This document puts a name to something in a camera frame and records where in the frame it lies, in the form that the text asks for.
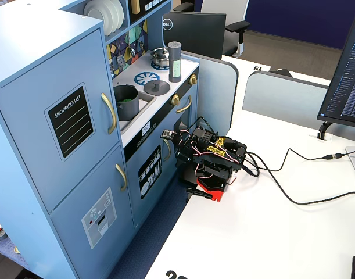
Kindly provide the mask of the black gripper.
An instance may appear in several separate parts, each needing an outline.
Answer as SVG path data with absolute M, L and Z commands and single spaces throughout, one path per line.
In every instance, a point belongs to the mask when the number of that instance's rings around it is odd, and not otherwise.
M 192 133 L 187 133 L 178 144 L 178 151 L 175 154 L 175 167 L 184 166 L 184 175 L 194 174 L 195 162 L 193 155 L 202 155 L 203 153 L 211 152 L 212 148 L 216 148 L 214 141 L 218 138 L 217 134 L 197 127 Z

